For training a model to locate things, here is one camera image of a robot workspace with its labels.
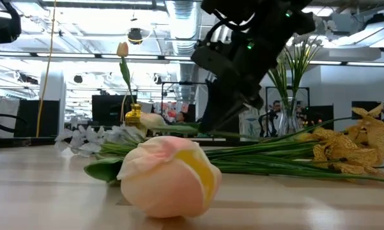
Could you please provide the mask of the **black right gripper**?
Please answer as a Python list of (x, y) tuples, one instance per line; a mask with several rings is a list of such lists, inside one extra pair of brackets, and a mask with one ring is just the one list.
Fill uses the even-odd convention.
[(201, 132), (238, 132), (239, 114), (249, 107), (257, 109), (260, 117), (263, 100), (259, 91), (268, 70), (267, 47), (198, 47), (191, 60), (215, 76), (206, 81), (208, 101)]

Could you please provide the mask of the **yellow artificial flower bunch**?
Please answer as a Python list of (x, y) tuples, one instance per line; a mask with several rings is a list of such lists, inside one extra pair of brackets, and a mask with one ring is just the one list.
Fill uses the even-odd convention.
[(342, 132), (314, 125), (249, 146), (206, 151), (223, 173), (384, 182), (383, 104), (352, 107), (356, 124)]

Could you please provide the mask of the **clear glass vase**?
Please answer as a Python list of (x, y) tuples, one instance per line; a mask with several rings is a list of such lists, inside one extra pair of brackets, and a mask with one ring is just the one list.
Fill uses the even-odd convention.
[(280, 123), (277, 130), (279, 137), (297, 133), (300, 130), (300, 125), (296, 115), (296, 98), (287, 97), (281, 99), (281, 114)]

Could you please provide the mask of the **amber glass bottle vase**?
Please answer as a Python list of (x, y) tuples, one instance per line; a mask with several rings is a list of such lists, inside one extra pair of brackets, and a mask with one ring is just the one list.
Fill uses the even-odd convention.
[(146, 127), (141, 123), (142, 105), (138, 103), (131, 104), (131, 111), (125, 114), (125, 126), (136, 127), (145, 137), (147, 134)]

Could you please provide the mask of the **white and teal cloth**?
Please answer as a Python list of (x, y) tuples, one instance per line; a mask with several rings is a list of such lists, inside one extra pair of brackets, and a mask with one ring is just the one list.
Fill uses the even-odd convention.
[(259, 137), (261, 126), (259, 124), (259, 111), (249, 107), (239, 114), (240, 135)]

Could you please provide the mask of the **colourful patterned cloth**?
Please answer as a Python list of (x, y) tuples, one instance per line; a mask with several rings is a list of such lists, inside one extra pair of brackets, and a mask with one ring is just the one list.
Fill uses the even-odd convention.
[(176, 115), (180, 111), (187, 113), (186, 123), (194, 122), (196, 119), (196, 107), (194, 104), (185, 102), (155, 102), (153, 112), (160, 114), (168, 123), (176, 123)]

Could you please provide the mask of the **black monitor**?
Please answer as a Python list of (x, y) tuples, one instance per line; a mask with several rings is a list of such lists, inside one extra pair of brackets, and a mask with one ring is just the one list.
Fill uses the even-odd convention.
[[(15, 137), (36, 137), (39, 100), (21, 100), (17, 116), (26, 121), (16, 120)], [(39, 137), (55, 137), (58, 134), (59, 101), (44, 100)]]
[[(351, 102), (351, 107), (352, 108), (357, 107), (357, 108), (365, 109), (367, 112), (369, 112), (372, 109), (374, 109), (377, 106), (379, 106), (380, 104), (381, 104), (381, 102), (377, 102), (377, 101), (352, 101)], [(355, 112), (352, 112), (352, 116), (351, 117), (354, 120), (362, 118), (360, 115), (358, 115)]]
[(131, 111), (130, 95), (93, 95), (92, 120), (101, 126), (121, 125), (125, 114)]

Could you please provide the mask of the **long ceiling light bar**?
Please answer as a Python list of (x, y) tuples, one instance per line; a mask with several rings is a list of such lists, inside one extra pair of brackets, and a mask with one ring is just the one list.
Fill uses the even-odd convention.
[[(52, 56), (53, 60), (58, 61), (104, 61), (113, 62), (118, 61), (119, 57), (112, 54), (79, 54), (79, 53), (44, 53), (44, 52), (10, 52), (0, 51), (0, 58), (15, 58), (15, 59), (31, 59), (39, 60)], [(140, 63), (168, 63), (179, 62), (193, 64), (190, 57), (187, 56), (156, 56), (156, 55), (129, 55), (127, 59), (131, 62)], [(310, 65), (322, 65), (322, 66), (360, 66), (360, 67), (376, 67), (384, 68), (384, 62), (363, 62), (363, 61), (320, 61), (312, 60)]]

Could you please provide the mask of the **black metal frame stand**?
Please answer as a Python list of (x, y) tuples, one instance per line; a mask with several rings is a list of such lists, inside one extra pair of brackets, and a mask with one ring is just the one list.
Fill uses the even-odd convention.
[[(289, 97), (292, 97), (292, 90), (290, 86), (288, 86), (288, 93), (289, 93)], [(294, 97), (296, 98), (296, 101), (297, 101), (296, 115), (298, 118), (300, 129), (307, 126), (306, 118), (307, 118), (308, 106), (310, 105), (310, 102), (311, 102), (310, 95), (311, 95), (311, 92), (309, 87), (299, 87), (298, 92)], [(281, 99), (282, 98), (280, 97), (280, 94), (277, 91), (277, 88), (275, 86), (266, 87), (266, 103), (268, 104), (266, 117), (269, 120), (270, 120), (270, 114), (271, 114), (273, 102), (275, 100), (280, 100), (280, 103), (281, 103)]]
[[(161, 85), (161, 102), (185, 102), (189, 104), (194, 104), (196, 107), (196, 119), (194, 122), (190, 123), (199, 123), (201, 116), (198, 115), (197, 108), (197, 99), (195, 98), (196, 89), (199, 86), (202, 86), (202, 82), (193, 82), (189, 80), (182, 80), (179, 82), (174, 81), (163, 81)], [(165, 133), (174, 135), (176, 137), (205, 137), (203, 134), (191, 135), (191, 134), (177, 134), (177, 133)]]

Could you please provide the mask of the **ribbed silver ceiling duct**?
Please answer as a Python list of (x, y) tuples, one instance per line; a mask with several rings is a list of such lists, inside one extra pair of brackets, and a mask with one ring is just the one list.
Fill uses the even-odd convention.
[[(169, 28), (173, 52), (176, 56), (190, 57), (194, 52), (197, 40), (197, 26), (200, 17), (200, 7), (194, 1), (165, 1), (169, 14)], [(180, 82), (192, 82), (195, 64), (180, 63), (177, 78)], [(193, 103), (195, 99), (194, 86), (180, 86), (180, 100)]]

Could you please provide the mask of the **black aluminium table frame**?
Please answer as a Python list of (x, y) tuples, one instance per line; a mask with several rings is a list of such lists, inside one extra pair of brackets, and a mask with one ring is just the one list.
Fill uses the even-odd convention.
[(0, 138), (0, 148), (54, 145), (53, 137), (12, 137)]

